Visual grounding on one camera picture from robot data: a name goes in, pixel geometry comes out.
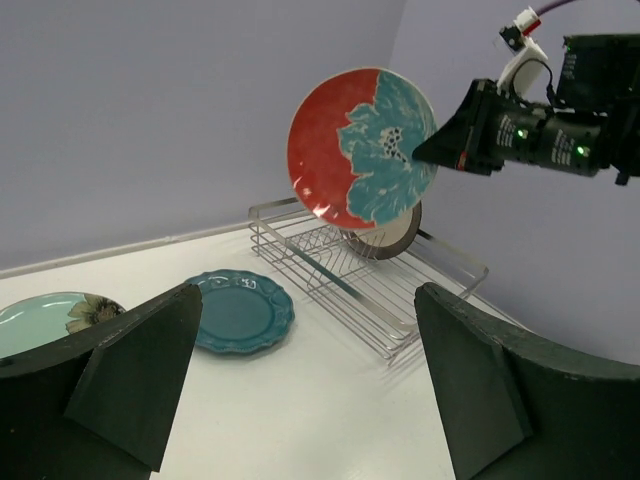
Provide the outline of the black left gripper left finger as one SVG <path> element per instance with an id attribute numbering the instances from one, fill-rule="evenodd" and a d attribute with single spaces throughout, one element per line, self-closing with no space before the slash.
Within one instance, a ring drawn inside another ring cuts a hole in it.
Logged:
<path id="1" fill-rule="evenodd" d="M 147 479 L 161 468 L 202 311 L 181 284 L 1 361 L 4 479 Z"/>

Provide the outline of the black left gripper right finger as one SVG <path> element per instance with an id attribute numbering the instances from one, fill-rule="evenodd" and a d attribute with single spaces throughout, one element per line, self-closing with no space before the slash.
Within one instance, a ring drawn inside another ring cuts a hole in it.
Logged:
<path id="1" fill-rule="evenodd" d="M 638 366 L 547 340 L 435 283 L 414 306 L 456 478 L 638 478 Z"/>

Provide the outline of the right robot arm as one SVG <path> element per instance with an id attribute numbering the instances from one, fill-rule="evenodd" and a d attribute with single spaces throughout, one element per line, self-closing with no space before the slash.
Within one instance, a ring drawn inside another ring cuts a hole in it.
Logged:
<path id="1" fill-rule="evenodd" d="M 529 59 L 504 83 L 475 79 L 413 159 L 482 176 L 508 161 L 583 177 L 615 168 L 616 184 L 626 185 L 639 174 L 639 36 L 573 35 L 564 47 L 546 103 L 516 87 Z"/>

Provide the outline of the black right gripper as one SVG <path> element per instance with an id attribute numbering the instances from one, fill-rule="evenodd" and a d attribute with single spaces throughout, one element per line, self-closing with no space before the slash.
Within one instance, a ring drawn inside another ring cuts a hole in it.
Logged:
<path id="1" fill-rule="evenodd" d="M 454 115 L 412 152 L 414 161 L 467 173 L 500 171 L 515 151 L 516 120 L 525 104 L 494 81 L 474 80 Z"/>

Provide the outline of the red plate with teal flower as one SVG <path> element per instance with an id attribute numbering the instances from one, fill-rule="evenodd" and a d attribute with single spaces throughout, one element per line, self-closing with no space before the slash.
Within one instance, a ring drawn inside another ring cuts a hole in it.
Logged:
<path id="1" fill-rule="evenodd" d="M 288 133 L 292 189 L 315 217 L 345 230 L 386 225 L 412 210 L 437 167 L 414 149 L 437 131 L 427 97 L 384 68 L 334 75 L 302 101 Z"/>

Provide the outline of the cream plate with metallic rim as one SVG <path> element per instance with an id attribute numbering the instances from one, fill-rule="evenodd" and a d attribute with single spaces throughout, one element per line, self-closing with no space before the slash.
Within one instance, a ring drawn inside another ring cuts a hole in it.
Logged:
<path id="1" fill-rule="evenodd" d="M 414 241 L 422 219 L 422 203 L 394 221 L 372 229 L 341 230 L 347 245 L 358 255 L 387 260 L 404 252 Z"/>

